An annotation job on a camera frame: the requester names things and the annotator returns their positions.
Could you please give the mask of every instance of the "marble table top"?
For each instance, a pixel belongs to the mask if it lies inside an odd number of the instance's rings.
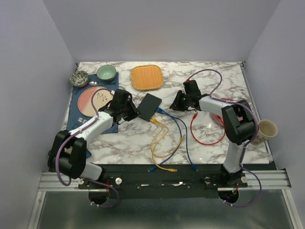
[[[215,97],[231,98],[235,101],[245,99],[251,104],[251,99],[244,81],[239,63],[236,62],[81,62],[79,70],[88,74],[95,74],[97,69],[105,64],[113,65],[119,72],[119,84],[132,94],[133,102],[137,106],[146,93],[162,99],[160,107],[170,114],[181,118],[188,127],[188,147],[190,157],[195,164],[223,163],[228,149],[228,139],[225,138],[213,146],[203,146],[197,143],[190,133],[190,122],[194,111],[178,112],[169,109],[177,91],[183,90],[183,82],[192,73],[201,69],[215,69],[223,75],[223,82],[214,93]],[[160,89],[152,91],[137,91],[131,84],[131,69],[139,65],[156,64],[163,72],[164,84]],[[201,93],[209,93],[219,82],[219,76],[214,72],[204,72],[193,77],[198,83]],[[165,155],[172,151],[180,140],[175,122],[162,114],[156,113],[155,118],[168,125],[170,131],[156,148],[156,153]],[[220,127],[207,112],[199,112],[193,124],[194,134],[205,143],[217,141],[223,134]],[[96,164],[153,164],[150,143],[158,127],[150,122],[136,118],[119,125],[119,132],[115,134],[99,135],[88,149],[92,156],[87,160]],[[267,164],[266,145],[249,145],[245,153],[244,163]],[[189,164],[185,141],[180,145],[175,155],[166,164]]]

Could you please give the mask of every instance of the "blue placemat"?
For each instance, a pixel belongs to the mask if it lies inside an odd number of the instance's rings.
[[[98,83],[102,83],[102,87],[105,87],[109,90],[116,90],[119,88],[119,73],[116,73],[115,78],[110,82],[103,82],[99,77],[97,77],[96,74],[89,75],[89,82],[94,81]],[[72,98],[70,103],[70,109],[69,109],[69,117],[68,117],[68,123],[67,123],[67,130],[73,130],[77,127],[80,127],[83,123],[79,122],[79,118],[82,120],[89,120],[92,117],[88,117],[83,115],[78,107],[77,107],[77,101],[80,97],[80,95],[86,91],[88,88],[91,88],[91,86],[88,84],[85,87],[78,88],[73,87],[72,89]],[[115,124],[110,129],[103,132],[103,134],[111,134],[111,133],[117,133],[118,132],[118,125]]]

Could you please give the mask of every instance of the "silver spoon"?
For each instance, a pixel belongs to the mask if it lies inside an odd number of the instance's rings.
[[[115,84],[115,83],[98,83],[98,82],[94,82],[94,81],[89,82],[89,85],[92,87],[97,87],[100,85],[107,85],[107,84]]]

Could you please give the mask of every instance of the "white mug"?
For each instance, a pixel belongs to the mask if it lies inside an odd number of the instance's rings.
[[[263,119],[258,123],[258,134],[254,141],[251,142],[251,144],[257,146],[276,135],[277,127],[274,122]]]

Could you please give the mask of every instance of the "red cable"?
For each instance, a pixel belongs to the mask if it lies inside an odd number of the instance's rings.
[[[192,121],[191,121],[191,134],[193,135],[193,138],[194,138],[198,143],[200,143],[200,144],[202,144],[202,145],[205,145],[205,146],[211,146],[211,145],[215,145],[215,144],[219,143],[219,142],[224,138],[224,136],[225,136],[225,131],[224,131],[224,135],[223,135],[217,142],[214,142],[214,143],[203,143],[203,142],[199,141],[199,140],[195,137],[195,135],[194,135],[194,133],[193,133],[192,125],[193,125],[193,121],[195,120],[195,118],[197,117],[197,115],[198,115],[198,113],[195,113],[194,116],[193,116],[193,119],[192,119]]]

